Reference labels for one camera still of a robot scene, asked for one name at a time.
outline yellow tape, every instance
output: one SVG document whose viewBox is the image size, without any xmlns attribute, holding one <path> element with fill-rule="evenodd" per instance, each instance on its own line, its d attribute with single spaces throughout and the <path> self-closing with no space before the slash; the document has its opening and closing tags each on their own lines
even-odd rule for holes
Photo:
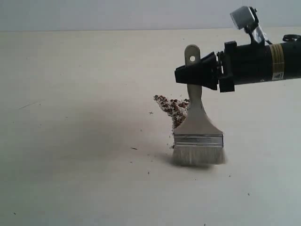
<svg viewBox="0 0 301 226">
<path fill-rule="evenodd" d="M 272 80 L 282 80 L 284 77 L 284 56 L 281 44 L 269 45 L 272 54 Z"/>
</svg>

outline white table surface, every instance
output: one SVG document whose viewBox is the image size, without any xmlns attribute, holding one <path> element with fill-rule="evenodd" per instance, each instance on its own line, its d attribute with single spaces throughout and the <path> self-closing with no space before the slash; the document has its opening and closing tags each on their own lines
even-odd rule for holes
<svg viewBox="0 0 301 226">
<path fill-rule="evenodd" d="M 230 40 L 249 42 L 234 29 L 0 33 L 0 225 L 299 225 L 301 80 L 205 89 L 228 162 L 170 162 L 152 97 L 187 97 L 174 80 L 187 45 L 204 56 Z"/>
</svg>

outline white wall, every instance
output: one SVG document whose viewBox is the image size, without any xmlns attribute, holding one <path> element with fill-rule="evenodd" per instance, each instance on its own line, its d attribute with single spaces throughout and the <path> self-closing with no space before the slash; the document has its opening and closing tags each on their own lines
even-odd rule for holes
<svg viewBox="0 0 301 226">
<path fill-rule="evenodd" d="M 242 5 L 263 26 L 301 25 L 300 0 L 0 0 L 0 31 L 232 27 Z"/>
</svg>

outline brush bristles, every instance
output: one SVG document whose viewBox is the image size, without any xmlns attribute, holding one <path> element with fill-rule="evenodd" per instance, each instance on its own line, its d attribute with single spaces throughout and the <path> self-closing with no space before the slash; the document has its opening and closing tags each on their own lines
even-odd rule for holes
<svg viewBox="0 0 301 226">
<path fill-rule="evenodd" d="M 181 166 L 219 165 L 226 162 L 222 147 L 175 146 L 173 159 Z"/>
</svg>

